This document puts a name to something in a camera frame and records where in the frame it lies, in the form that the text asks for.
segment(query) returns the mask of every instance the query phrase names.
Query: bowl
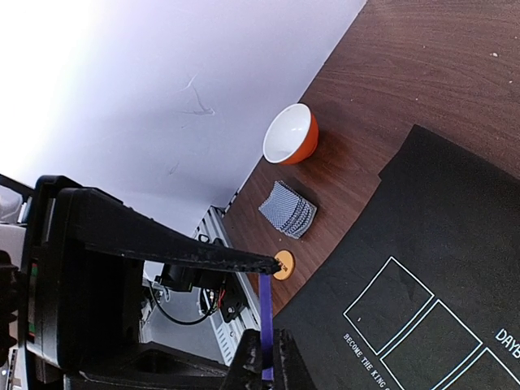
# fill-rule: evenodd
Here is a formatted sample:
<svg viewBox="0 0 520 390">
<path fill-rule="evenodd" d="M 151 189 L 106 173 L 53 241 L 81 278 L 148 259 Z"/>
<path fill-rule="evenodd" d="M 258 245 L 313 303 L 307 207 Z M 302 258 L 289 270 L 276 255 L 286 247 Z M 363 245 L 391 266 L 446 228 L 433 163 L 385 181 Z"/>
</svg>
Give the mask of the bowl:
<svg viewBox="0 0 520 390">
<path fill-rule="evenodd" d="M 273 164 L 299 163 L 318 147 L 318 133 L 318 123 L 309 107 L 293 104 L 271 122 L 263 139 L 263 156 Z"/>
</svg>

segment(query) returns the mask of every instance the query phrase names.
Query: wooden token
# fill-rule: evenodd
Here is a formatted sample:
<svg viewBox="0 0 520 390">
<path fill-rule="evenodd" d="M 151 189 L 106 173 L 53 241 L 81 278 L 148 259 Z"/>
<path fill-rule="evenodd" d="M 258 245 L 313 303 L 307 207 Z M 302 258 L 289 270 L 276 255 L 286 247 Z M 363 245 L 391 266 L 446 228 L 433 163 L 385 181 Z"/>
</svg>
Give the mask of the wooden token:
<svg viewBox="0 0 520 390">
<path fill-rule="evenodd" d="M 273 276 L 277 280 L 287 280 L 291 277 L 294 272 L 296 263 L 294 262 L 294 256 L 288 250 L 280 250 L 276 255 L 275 259 L 278 260 L 281 271 L 276 272 Z"/>
</svg>

